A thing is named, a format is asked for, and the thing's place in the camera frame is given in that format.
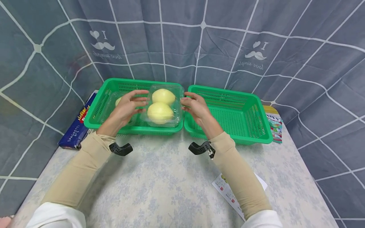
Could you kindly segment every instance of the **black wrist device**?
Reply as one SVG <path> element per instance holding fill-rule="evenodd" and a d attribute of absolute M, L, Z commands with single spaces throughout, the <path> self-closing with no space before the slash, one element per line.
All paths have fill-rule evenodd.
<path fill-rule="evenodd" d="M 209 155 L 210 159 L 212 159 L 212 160 L 213 160 L 214 154 L 215 154 L 215 149 L 212 147 L 212 145 L 210 144 L 209 141 L 205 141 L 201 146 L 199 146 L 195 142 L 192 142 L 189 146 L 189 150 L 195 155 L 199 155 L 199 154 L 208 152 L 208 155 Z"/>
<path fill-rule="evenodd" d="M 112 153 L 119 155 L 119 156 L 126 156 L 130 152 L 133 151 L 132 146 L 127 143 L 124 146 L 120 147 L 117 143 L 110 144 L 109 149 Z"/>

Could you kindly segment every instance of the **beige arm sleeve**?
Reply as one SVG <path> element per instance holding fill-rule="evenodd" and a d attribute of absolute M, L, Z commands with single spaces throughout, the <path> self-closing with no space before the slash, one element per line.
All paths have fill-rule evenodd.
<path fill-rule="evenodd" d="M 225 176 L 245 219 L 262 210 L 272 210 L 262 185 L 238 153 L 231 137 L 223 132 L 210 142 L 215 148 L 213 161 Z"/>
<path fill-rule="evenodd" d="M 41 204 L 53 202 L 76 208 L 95 174 L 112 154 L 109 145 L 115 138 L 107 135 L 88 135 L 81 143 L 81 150 L 66 165 L 51 185 Z"/>

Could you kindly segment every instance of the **mustache print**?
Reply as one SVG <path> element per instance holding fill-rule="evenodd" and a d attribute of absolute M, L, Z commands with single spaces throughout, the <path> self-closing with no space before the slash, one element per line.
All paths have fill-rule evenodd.
<path fill-rule="evenodd" d="M 258 60 L 264 60 L 264 59 L 266 59 L 266 57 L 264 57 L 263 55 L 262 55 L 262 53 L 261 52 L 255 52 L 255 51 L 251 51 L 250 53 L 248 53 L 247 55 L 245 55 L 245 58 L 251 58 L 251 57 L 255 57 L 256 59 L 258 59 Z"/>
<path fill-rule="evenodd" d="M 97 42 L 96 44 L 91 44 L 94 48 L 98 49 L 98 50 L 101 50 L 103 48 L 107 48 L 109 50 L 114 50 L 115 49 L 115 46 L 111 46 L 108 42 L 104 42 L 104 43 L 101 43 L 101 42 Z"/>

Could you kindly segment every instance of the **green plastic basket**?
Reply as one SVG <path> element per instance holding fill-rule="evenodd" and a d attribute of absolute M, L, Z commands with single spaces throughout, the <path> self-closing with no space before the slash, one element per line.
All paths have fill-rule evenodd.
<path fill-rule="evenodd" d="M 130 92 L 136 89 L 149 90 L 153 84 L 179 85 L 170 82 L 131 80 L 122 78 L 109 78 L 104 82 L 97 93 L 93 103 L 84 120 L 84 125 L 90 129 L 99 129 L 102 124 L 103 110 L 108 102 L 109 96 L 113 92 Z M 118 134 L 140 134 L 140 135 L 171 135 L 183 128 L 183 121 L 174 128 L 167 127 L 151 127 L 147 122 L 141 120 L 141 115 L 137 114 L 136 120 L 132 124 L 127 125 L 119 130 Z"/>
<path fill-rule="evenodd" d="M 205 99 L 212 115 L 236 143 L 272 142 L 269 122 L 256 95 L 199 85 L 189 86 L 188 91 Z M 188 112 L 185 112 L 184 127 L 192 137 L 206 139 L 203 130 Z"/>

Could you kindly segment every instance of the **table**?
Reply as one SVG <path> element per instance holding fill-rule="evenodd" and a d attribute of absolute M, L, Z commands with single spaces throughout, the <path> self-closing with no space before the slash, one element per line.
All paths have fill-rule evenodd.
<path fill-rule="evenodd" d="M 125 135 L 134 151 L 113 156 L 80 210 L 87 227 L 241 227 L 244 221 L 211 185 L 220 174 L 207 154 L 193 155 L 185 131 L 172 136 Z M 283 144 L 237 145 L 267 184 L 266 195 L 284 227 L 337 227 L 283 126 Z M 58 148 L 15 216 L 24 227 L 47 189 L 77 151 Z"/>

